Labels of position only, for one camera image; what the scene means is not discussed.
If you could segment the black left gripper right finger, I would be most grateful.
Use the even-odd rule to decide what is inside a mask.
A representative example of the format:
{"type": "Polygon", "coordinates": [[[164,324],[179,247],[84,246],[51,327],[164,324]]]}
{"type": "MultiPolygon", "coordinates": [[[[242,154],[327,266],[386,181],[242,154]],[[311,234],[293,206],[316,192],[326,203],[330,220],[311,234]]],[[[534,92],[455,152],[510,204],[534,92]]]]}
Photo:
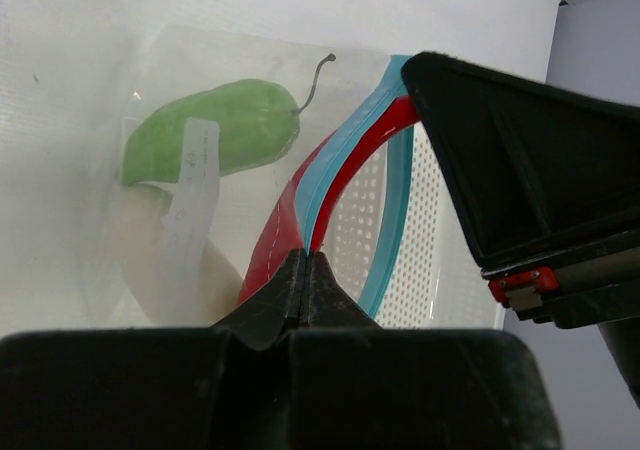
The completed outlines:
{"type": "Polygon", "coordinates": [[[289,338],[294,449],[558,449],[536,361],[490,329],[337,327],[326,257],[309,262],[304,327],[289,338]]]}

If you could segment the clear zip top bag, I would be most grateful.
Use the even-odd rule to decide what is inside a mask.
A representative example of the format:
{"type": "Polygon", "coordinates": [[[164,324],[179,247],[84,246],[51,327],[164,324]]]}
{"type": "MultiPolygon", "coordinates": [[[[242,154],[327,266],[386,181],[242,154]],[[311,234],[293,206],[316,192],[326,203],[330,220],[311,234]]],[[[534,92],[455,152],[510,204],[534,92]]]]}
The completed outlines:
{"type": "Polygon", "coordinates": [[[374,102],[406,96],[400,76],[406,57],[178,25],[164,28],[151,41],[140,60],[129,98],[111,126],[108,151],[99,164],[95,244],[83,276],[85,311],[92,325],[154,325],[125,284],[113,250],[112,205],[120,187],[131,187],[122,185],[119,176],[124,146],[135,127],[168,102],[245,78],[278,83],[302,104],[318,62],[329,53],[335,54],[336,60],[322,68],[315,96],[301,114],[299,135],[284,157],[222,176],[218,128],[189,124],[178,181],[134,184],[168,191],[173,195],[173,205],[187,206],[188,215],[203,227],[209,241],[241,276],[239,294],[256,243],[287,183],[321,142],[360,106],[369,109],[374,102]]]}

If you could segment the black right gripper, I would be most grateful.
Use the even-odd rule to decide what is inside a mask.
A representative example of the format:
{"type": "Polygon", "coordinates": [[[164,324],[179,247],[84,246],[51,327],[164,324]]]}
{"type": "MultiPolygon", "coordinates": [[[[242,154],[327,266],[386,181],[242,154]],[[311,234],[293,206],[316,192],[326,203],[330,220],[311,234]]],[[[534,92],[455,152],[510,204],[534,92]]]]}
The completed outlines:
{"type": "Polygon", "coordinates": [[[522,321],[563,330],[596,326],[639,400],[639,250],[592,259],[531,261],[487,273],[494,299],[522,321]]]}

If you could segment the white toy radish green top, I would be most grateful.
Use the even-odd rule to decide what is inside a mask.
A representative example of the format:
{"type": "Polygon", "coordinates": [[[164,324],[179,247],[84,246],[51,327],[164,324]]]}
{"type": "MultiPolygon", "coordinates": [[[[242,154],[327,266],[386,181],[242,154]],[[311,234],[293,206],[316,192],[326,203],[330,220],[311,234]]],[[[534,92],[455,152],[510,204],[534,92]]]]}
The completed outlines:
{"type": "Polygon", "coordinates": [[[172,200],[170,192],[151,185],[117,190],[115,260],[152,324],[210,326],[235,308],[242,278],[187,206],[172,200]]]}

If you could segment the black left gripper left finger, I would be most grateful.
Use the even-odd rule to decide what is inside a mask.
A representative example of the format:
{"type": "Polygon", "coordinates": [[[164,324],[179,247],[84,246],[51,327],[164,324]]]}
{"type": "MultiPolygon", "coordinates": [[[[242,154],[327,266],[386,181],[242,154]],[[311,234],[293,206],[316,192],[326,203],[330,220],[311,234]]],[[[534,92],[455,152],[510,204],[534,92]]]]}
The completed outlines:
{"type": "Polygon", "coordinates": [[[230,329],[42,331],[1,340],[4,449],[206,449],[230,329]]]}

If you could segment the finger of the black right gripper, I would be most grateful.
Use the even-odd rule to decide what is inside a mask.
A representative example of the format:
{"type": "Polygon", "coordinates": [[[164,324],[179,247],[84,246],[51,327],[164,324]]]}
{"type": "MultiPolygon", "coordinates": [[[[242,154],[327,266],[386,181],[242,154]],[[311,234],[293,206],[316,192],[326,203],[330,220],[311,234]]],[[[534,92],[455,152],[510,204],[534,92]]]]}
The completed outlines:
{"type": "Polygon", "coordinates": [[[401,71],[486,273],[639,244],[639,111],[423,52],[401,71]]]}

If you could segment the green toy pepper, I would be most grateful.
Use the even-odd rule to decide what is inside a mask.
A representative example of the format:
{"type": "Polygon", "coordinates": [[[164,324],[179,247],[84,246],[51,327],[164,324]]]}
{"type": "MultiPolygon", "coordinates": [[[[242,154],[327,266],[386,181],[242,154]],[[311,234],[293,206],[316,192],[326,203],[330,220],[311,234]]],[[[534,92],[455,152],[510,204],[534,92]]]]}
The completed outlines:
{"type": "Polygon", "coordinates": [[[176,183],[189,124],[218,128],[222,176],[272,164],[284,157],[301,128],[301,114],[311,104],[322,68],[336,60],[321,59],[304,103],[282,85],[245,78],[168,102],[139,123],[128,137],[120,183],[176,183]]]}

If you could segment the red toy chili pepper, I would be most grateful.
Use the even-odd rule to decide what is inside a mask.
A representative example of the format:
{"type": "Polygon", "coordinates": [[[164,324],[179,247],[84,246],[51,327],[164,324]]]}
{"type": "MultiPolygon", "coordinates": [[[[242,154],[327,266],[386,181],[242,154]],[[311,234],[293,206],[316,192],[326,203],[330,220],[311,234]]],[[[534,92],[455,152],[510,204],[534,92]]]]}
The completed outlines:
{"type": "Polygon", "coordinates": [[[407,216],[413,156],[413,125],[418,115],[408,96],[378,101],[356,112],[327,137],[295,172],[254,248],[237,303],[243,304],[274,277],[289,251],[318,251],[331,214],[344,190],[383,145],[387,145],[386,193],[371,268],[358,299],[377,314],[402,240],[407,216]]]}

